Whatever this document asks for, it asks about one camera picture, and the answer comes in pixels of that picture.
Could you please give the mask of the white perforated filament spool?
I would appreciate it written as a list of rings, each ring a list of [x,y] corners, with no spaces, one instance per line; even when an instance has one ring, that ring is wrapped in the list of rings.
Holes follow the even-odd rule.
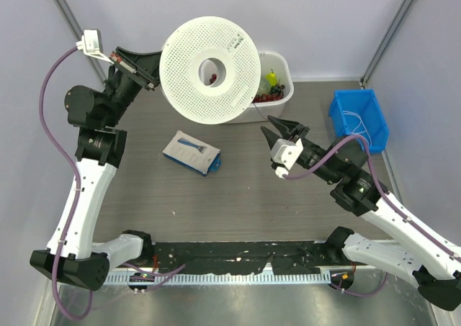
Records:
[[[209,85],[214,73],[217,80]],[[221,17],[198,17],[166,40],[159,75],[165,99],[180,115],[200,124],[222,124],[252,103],[261,63],[243,28]]]

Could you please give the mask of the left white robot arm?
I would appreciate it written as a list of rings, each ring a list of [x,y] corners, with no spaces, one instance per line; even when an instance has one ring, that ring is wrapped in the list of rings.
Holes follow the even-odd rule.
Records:
[[[154,256],[151,236],[126,230],[106,243],[93,241],[94,229],[108,187],[120,167],[127,132],[116,128],[142,89],[160,84],[161,54],[133,53],[117,47],[103,91],[74,86],[66,92],[68,123],[79,130],[74,172],[58,226],[44,250],[34,250],[30,265],[60,284],[97,291],[108,273],[126,263],[148,266]]]

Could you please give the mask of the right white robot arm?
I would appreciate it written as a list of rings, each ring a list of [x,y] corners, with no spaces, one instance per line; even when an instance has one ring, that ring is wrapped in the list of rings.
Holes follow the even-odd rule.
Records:
[[[337,227],[325,247],[329,262],[374,266],[407,281],[440,309],[451,312],[460,306],[460,247],[421,221],[379,181],[364,137],[344,135],[323,149],[307,139],[309,129],[299,122],[267,119],[276,131],[267,127],[261,131],[279,178],[294,181],[316,175],[334,186],[331,196],[342,209],[380,228],[403,247],[392,249]]]

